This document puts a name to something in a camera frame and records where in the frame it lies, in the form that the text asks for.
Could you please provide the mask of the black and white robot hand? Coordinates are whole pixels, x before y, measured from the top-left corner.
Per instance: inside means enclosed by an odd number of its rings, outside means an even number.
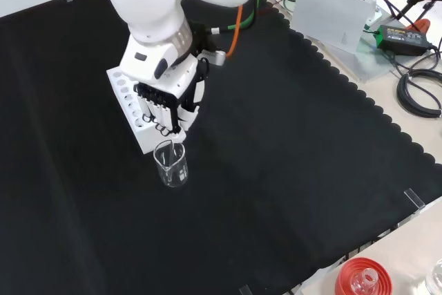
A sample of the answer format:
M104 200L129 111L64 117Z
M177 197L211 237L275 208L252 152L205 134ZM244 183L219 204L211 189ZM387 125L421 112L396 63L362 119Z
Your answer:
M145 83L137 78L133 90L142 110L142 120L152 124L162 137L183 142L196 120L209 73L207 59L189 55L176 66L160 61L161 77Z

